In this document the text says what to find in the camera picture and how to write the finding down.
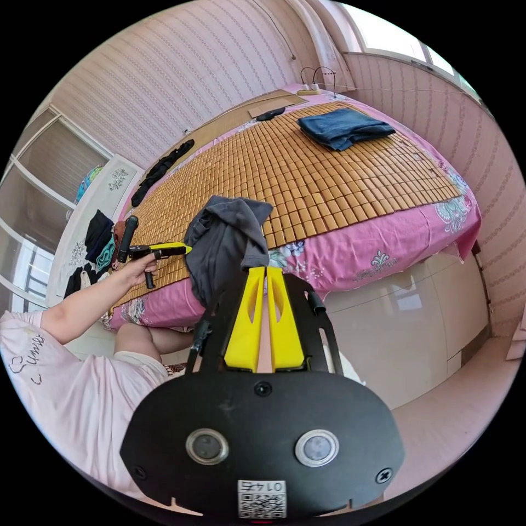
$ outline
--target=knee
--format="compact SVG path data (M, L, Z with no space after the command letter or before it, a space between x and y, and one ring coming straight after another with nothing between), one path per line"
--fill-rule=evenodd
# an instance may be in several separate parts
M135 323L125 323L117 331L117 338L151 339L151 334L148 327L136 325Z

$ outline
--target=screw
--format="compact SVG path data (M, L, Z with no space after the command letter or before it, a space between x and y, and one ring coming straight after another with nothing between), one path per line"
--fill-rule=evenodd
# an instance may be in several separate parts
M268 382L258 382L254 386L254 392L258 396L268 396L272 392L272 386Z
M133 468L134 475L141 481L146 480L146 471L142 469L140 466L135 466Z
M384 484L393 476L393 470L390 467L384 468L378 475L376 475L376 483Z

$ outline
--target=qr code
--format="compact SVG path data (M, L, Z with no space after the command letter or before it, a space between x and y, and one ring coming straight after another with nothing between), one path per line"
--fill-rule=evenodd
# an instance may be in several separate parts
M285 482L239 481L238 504L240 518L285 518L287 516Z

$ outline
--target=striped wallpaper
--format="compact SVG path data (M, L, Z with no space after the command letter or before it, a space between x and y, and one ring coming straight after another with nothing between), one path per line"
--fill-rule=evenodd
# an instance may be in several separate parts
M363 53L345 59L356 86L351 96L430 142L475 193L494 334L513 334L526 303L526 187L498 124L457 87L418 67Z
M317 61L288 2L196 0L99 46L61 81L52 102L108 150L146 169L186 129L297 82Z

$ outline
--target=power strip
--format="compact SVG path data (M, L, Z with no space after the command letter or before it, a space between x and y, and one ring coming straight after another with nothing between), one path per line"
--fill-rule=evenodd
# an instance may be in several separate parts
M296 92L296 95L321 95L320 89L300 89Z

